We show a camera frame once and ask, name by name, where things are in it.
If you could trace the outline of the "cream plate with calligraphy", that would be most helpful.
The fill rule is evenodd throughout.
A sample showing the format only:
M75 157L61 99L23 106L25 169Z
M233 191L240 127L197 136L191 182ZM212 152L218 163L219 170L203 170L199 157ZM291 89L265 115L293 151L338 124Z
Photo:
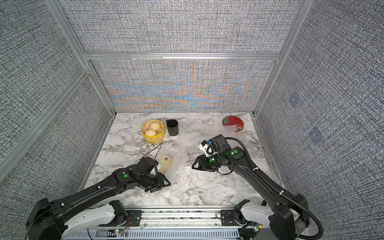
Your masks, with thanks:
M171 166L173 159L170 156L161 154L156 157L156 161L159 163L159 172L165 174L168 168Z

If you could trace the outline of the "red floral plate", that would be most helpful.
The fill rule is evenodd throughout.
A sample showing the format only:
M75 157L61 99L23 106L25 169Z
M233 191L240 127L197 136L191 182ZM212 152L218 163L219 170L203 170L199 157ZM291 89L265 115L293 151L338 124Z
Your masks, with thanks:
M226 116L223 118L222 124L224 126L235 126L235 132L241 132L244 129L244 122L237 116Z

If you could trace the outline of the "bubble white plate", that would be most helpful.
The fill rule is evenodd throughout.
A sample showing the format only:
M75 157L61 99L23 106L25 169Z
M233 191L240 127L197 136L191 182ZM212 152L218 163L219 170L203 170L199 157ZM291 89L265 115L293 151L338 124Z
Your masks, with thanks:
M173 159L171 166L164 175L171 183L175 183L183 176L183 166L189 158L188 154L184 148L179 149L170 146L161 148L157 156L161 154L170 156Z

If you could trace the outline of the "bubble wrap around orange plate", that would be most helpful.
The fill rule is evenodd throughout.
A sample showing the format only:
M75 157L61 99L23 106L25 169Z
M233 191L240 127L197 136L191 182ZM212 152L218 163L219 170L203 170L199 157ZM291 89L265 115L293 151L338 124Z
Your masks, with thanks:
M176 143L186 150L200 151L202 141L208 141L217 135L234 137L234 126L223 126L221 123L202 123L198 121L186 121L180 123L179 134Z

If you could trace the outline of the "bubble dark red plate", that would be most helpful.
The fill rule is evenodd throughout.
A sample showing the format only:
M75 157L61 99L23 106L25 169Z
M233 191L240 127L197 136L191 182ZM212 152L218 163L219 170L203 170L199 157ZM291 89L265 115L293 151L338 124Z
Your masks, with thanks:
M273 183L272 179L253 162L247 148L240 140L230 137L225 139L240 144L240 147L230 146L231 149L223 153L223 157L229 162L230 170L241 176L256 190L266 189Z

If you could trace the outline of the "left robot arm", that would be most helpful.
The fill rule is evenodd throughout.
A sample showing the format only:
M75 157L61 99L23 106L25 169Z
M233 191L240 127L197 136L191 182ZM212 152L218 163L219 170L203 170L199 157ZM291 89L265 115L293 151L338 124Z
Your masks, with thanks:
M47 240L53 237L59 240L64 231L69 229L66 222L102 200L135 187L153 193L170 185L171 182L162 173L154 176L150 171L139 171L133 165L117 169L99 183L71 196L51 202L48 198L37 201L26 222L25 239Z

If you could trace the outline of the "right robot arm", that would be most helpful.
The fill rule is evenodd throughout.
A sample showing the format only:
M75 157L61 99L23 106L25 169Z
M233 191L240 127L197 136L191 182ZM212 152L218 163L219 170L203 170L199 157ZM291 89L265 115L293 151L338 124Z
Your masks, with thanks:
M267 217L269 226L279 240L318 240L323 236L324 227L308 210L305 198L301 195L293 196L274 182L240 147L209 157L200 155L192 169L217 172L221 166L227 166L231 172L245 179L266 201L273 212Z

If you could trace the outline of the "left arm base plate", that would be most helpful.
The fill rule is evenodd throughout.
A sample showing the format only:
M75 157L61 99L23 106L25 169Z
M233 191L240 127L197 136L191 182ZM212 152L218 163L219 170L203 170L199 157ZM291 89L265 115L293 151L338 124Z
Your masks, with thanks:
M111 222L113 227L138 227L142 219L141 210L127 210L124 217L115 217Z

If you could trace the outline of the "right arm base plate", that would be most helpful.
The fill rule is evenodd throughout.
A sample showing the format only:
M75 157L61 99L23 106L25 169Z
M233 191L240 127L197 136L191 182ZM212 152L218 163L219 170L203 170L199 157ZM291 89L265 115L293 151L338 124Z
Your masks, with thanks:
M220 217L222 226L225 227L241 226L244 224L239 210L221 210Z

